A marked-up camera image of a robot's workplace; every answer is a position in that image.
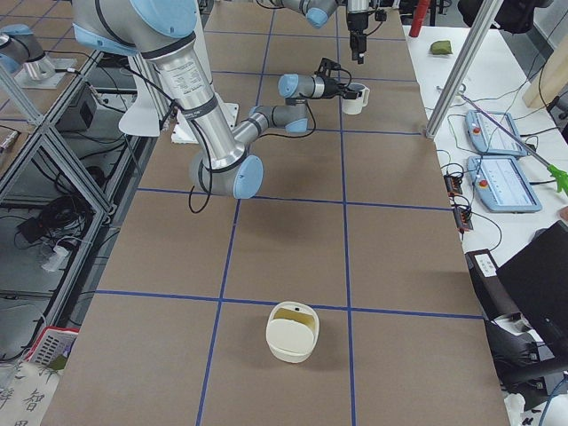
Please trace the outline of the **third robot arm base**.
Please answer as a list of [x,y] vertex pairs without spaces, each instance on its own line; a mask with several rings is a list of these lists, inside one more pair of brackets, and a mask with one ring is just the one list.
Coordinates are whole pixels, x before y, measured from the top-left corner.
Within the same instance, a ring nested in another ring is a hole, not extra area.
[[54,90],[75,64],[76,59],[50,58],[27,25],[1,28],[1,65],[21,88]]

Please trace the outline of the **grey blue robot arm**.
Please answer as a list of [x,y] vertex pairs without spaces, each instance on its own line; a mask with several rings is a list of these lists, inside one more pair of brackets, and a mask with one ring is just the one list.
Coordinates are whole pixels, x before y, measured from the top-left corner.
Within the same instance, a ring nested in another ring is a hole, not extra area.
[[261,187],[264,166],[249,151],[264,131],[307,129],[307,99],[355,99],[331,76],[286,74],[279,79],[284,106],[257,106],[235,128],[222,108],[194,46],[200,21],[194,1],[74,1],[76,40],[92,49],[152,63],[201,147],[192,162],[194,185],[208,194],[249,199]]
[[314,28],[322,28],[340,6],[346,9],[350,34],[351,59],[362,65],[367,52],[369,16],[375,12],[371,1],[364,0],[273,0],[256,1],[265,9],[288,9],[303,15]]

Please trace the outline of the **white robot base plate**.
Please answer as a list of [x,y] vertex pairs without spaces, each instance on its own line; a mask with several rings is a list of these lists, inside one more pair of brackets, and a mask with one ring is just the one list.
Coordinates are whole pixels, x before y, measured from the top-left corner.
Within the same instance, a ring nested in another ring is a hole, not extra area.
[[[199,1],[193,1],[195,6],[198,7]],[[212,74],[209,67],[209,57],[203,36],[203,28],[201,24],[201,13],[198,12],[197,23],[195,24],[194,33],[196,34],[196,41],[194,43],[194,51],[196,52],[201,66],[213,87]],[[128,57],[130,71],[134,75],[134,71],[140,73],[143,77],[151,83],[155,83],[159,89],[163,89],[171,98],[173,96],[168,93],[165,86],[163,77],[159,75],[155,67],[145,61],[140,54]],[[171,123],[174,122],[173,112],[168,112],[168,100],[146,80],[134,75],[134,82],[136,84],[137,96],[134,102],[128,107],[121,120],[119,121],[119,130],[122,133],[140,136],[140,137],[158,137],[162,130],[167,130]],[[236,125],[239,105],[236,103],[224,102],[221,96],[215,92],[217,101],[225,120],[229,127],[233,129]],[[197,144],[196,138],[185,121],[181,112],[177,111],[175,116],[174,130],[171,137],[173,143],[181,144]]]

